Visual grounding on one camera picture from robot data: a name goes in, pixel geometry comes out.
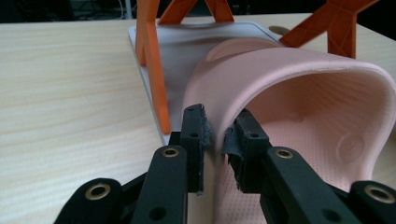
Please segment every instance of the wooden table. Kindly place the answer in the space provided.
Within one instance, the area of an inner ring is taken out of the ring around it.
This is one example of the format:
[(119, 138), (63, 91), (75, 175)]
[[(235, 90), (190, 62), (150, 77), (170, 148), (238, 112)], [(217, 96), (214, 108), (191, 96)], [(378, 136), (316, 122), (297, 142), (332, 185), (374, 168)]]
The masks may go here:
[[(307, 14), (237, 17), (291, 28)], [(186, 21), (212, 21), (187, 18)], [(163, 142), (128, 28), (135, 21), (0, 25), (0, 223), (52, 223), (83, 183), (147, 171)], [(325, 36), (304, 48), (326, 51)], [(396, 43), (358, 28), (358, 59), (396, 76)], [(396, 135), (374, 179), (396, 188)]]

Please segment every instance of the pink slipper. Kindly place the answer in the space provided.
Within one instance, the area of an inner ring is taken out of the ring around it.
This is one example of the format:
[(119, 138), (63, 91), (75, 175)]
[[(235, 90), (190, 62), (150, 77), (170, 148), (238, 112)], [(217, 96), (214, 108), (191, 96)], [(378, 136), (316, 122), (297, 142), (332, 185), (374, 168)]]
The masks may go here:
[(214, 47), (197, 65), (183, 108), (203, 104), (213, 130), (205, 196), (190, 197), (189, 223), (263, 223), (259, 195), (238, 191), (221, 158), (226, 129), (246, 107), (274, 146), (297, 150), (339, 189), (370, 179), (393, 128), (395, 84), (380, 67), (259, 38)]

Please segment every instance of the orange plastic stand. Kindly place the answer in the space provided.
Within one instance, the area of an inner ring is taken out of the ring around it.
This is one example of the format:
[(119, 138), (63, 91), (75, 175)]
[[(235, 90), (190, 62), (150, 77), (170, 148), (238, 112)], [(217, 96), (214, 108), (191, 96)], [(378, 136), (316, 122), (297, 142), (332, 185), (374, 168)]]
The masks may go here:
[(327, 31), (329, 53), (356, 58), (357, 15), (377, 1), (327, 0), (324, 6), (279, 40), (286, 46), (299, 48)]
[[(187, 16), (196, 0), (174, 0), (163, 13), (161, 24), (178, 24)], [(156, 16), (160, 0), (137, 0), (136, 58), (148, 69), (153, 109), (163, 133), (170, 133), (168, 105), (163, 80)], [(233, 14), (227, 0), (206, 0), (216, 22), (232, 22)]]

